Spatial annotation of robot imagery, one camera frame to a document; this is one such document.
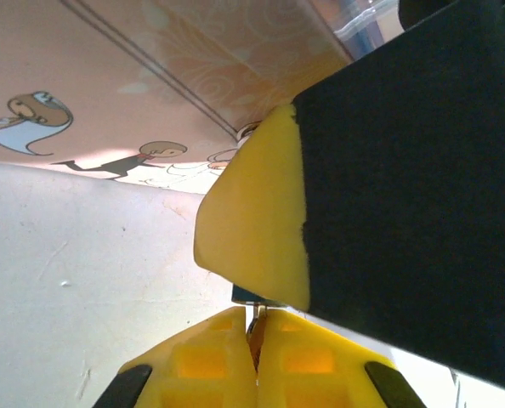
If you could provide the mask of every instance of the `black rubber pad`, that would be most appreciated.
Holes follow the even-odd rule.
[[[117,374],[93,408],[133,408],[151,373],[150,365],[137,365]]]
[[[246,289],[238,285],[232,286],[232,302],[238,304],[263,304],[265,306],[271,307],[281,307],[282,304],[279,302],[275,302],[273,300],[266,299],[264,297],[260,297]]]
[[[426,408],[399,371],[377,361],[364,368],[387,408]]]

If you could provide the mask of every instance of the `yellow plastic part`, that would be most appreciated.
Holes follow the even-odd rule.
[[[169,338],[119,372],[152,366],[134,408],[256,408],[245,308],[225,310]]]
[[[134,408],[386,408],[365,364],[390,360],[285,310],[266,316],[258,374],[245,308],[228,309],[121,368],[152,367]]]
[[[309,307],[305,192],[292,105],[275,108],[207,193],[196,263],[268,299]]]
[[[260,408],[386,408],[365,370],[380,354],[285,310],[268,311],[258,367]]]

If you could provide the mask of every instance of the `white surface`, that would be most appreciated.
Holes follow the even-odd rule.
[[[200,200],[0,165],[0,407],[90,407],[126,360],[230,306],[230,283],[192,259]],[[323,325],[392,356],[428,408],[453,407],[445,367]],[[463,385],[468,408],[505,407]]]

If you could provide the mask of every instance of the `cartoon person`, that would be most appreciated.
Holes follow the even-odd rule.
[[[0,145],[32,156],[30,145],[66,130],[73,122],[70,110],[48,92],[13,97],[7,103],[13,116],[0,119]]]
[[[241,146],[249,139],[254,130],[258,127],[260,122],[253,122],[242,127],[239,132],[237,132],[237,149],[223,150],[214,155],[210,155],[207,158],[209,162],[209,168],[215,171],[224,170],[230,161],[234,158],[235,153],[241,148]]]
[[[163,189],[202,193],[204,185],[210,186],[217,179],[208,164],[206,162],[172,164],[157,173],[156,178],[139,180],[139,182]]]
[[[108,178],[108,180],[116,180],[126,177],[128,172],[137,166],[143,167],[158,167],[148,163],[147,160],[153,160],[159,157],[175,157],[182,155],[187,151],[186,146],[175,142],[156,141],[143,144],[139,148],[139,154],[124,157],[123,159],[110,161],[109,163],[102,164],[99,167],[82,168],[75,164],[74,160],[61,161],[53,164],[60,164],[67,166],[76,172],[108,172],[116,174],[116,177]]]

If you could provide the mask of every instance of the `cartoon character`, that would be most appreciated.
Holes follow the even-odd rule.
[[[48,92],[12,98],[7,107],[14,114],[0,119],[0,145],[32,156],[40,155],[30,145],[67,129],[73,122],[69,109]]]
[[[210,155],[207,158],[209,162],[209,168],[215,171],[222,172],[228,166],[230,161],[234,158],[235,153],[241,148],[241,146],[249,139],[254,130],[258,127],[260,122],[253,122],[242,127],[237,133],[237,149],[223,150],[214,155]]]
[[[61,161],[53,164],[60,164],[67,166],[71,170],[75,170],[76,172],[108,172],[116,174],[116,177],[108,178],[108,180],[116,180],[122,177],[126,177],[128,172],[137,166],[143,167],[158,167],[148,163],[145,163],[147,160],[153,160],[159,157],[175,157],[182,155],[187,151],[186,146],[175,142],[166,142],[166,141],[156,141],[150,142],[147,144],[143,144],[139,148],[139,154],[124,157],[123,159],[111,161],[106,164],[102,164],[99,167],[92,168],[82,168],[75,164],[74,160],[69,161]]]
[[[217,178],[217,172],[209,168],[209,163],[201,162],[172,164],[158,172],[156,178],[138,181],[162,189],[206,194]]]

